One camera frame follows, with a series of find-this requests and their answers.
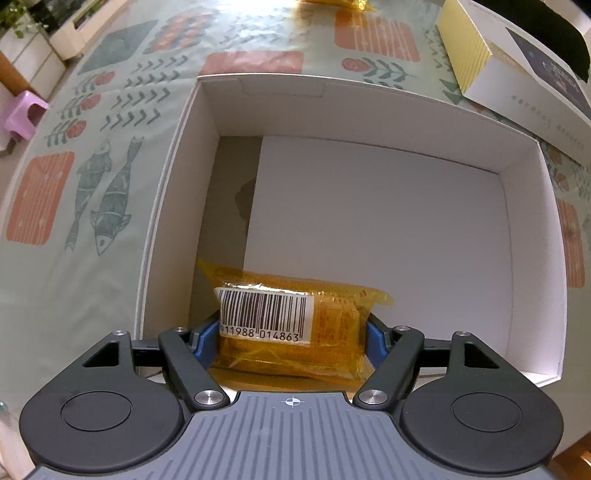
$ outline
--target barcode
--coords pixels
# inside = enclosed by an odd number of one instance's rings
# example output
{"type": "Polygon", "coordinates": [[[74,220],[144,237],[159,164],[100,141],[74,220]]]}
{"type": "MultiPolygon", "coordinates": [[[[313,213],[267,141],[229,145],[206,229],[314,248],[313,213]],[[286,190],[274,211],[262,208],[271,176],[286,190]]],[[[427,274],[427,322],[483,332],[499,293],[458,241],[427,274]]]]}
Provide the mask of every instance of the barcode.
{"type": "Polygon", "coordinates": [[[314,297],[216,288],[220,334],[267,342],[310,343],[314,297]]]}

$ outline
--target gray gripper base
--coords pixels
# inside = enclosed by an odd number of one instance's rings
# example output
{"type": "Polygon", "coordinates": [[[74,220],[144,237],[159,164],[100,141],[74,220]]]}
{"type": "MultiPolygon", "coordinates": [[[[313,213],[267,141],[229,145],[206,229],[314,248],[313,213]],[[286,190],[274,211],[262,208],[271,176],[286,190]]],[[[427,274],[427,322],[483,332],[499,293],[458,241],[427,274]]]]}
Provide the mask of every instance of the gray gripper base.
{"type": "MultiPolygon", "coordinates": [[[[42,466],[28,480],[75,478],[81,477],[42,466]]],[[[475,477],[429,462],[406,444],[390,416],[355,408],[342,393],[268,392],[242,392],[229,407],[195,414],[181,438],[148,463],[93,476],[93,480],[469,478],[475,477]]],[[[554,477],[539,467],[510,478],[554,477]]]]}

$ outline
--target potted plant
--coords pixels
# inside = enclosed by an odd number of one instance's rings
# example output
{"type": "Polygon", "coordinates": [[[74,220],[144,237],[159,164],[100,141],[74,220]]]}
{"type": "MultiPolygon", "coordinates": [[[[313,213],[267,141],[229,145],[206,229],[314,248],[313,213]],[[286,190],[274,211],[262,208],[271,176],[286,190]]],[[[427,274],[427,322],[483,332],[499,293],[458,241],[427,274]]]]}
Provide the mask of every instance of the potted plant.
{"type": "Polygon", "coordinates": [[[27,8],[19,0],[0,0],[0,9],[0,37],[11,28],[18,38],[23,38],[25,32],[32,29],[47,28],[41,22],[34,22],[28,15],[27,8]]]}

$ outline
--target tablecloth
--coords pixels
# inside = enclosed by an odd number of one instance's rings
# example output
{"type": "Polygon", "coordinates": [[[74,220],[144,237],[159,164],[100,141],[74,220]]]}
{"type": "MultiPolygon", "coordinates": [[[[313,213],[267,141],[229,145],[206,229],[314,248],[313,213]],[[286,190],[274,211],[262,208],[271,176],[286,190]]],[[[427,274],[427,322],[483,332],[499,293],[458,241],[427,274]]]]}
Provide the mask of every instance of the tablecloth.
{"type": "MultiPolygon", "coordinates": [[[[157,187],[200,74],[297,73],[372,83],[518,128],[462,96],[435,26],[440,3],[372,5],[367,13],[294,0],[129,5],[53,100],[2,207],[4,400],[21,404],[106,329],[135,325],[139,335],[138,279],[157,187]],[[67,339],[60,327],[65,319],[67,339]],[[31,338],[45,341],[24,348],[31,338]],[[23,376],[19,365],[31,356],[38,359],[34,371],[23,376]]],[[[591,172],[541,146],[558,203],[569,287],[564,376],[546,390],[571,413],[567,445],[591,429],[591,349],[584,347],[591,333],[585,274],[591,172]]]]}

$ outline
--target yellow package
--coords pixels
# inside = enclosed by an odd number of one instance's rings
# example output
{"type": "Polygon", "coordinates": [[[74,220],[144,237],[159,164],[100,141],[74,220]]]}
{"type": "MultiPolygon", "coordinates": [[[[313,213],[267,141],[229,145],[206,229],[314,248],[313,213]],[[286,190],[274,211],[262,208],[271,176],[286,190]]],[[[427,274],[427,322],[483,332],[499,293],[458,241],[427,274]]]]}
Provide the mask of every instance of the yellow package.
{"type": "Polygon", "coordinates": [[[368,0],[300,0],[300,2],[350,8],[351,10],[357,10],[359,12],[373,10],[368,0]]]}
{"type": "Polygon", "coordinates": [[[381,290],[245,272],[198,261],[220,301],[220,345],[214,364],[265,375],[360,385],[365,323],[381,290]]]}

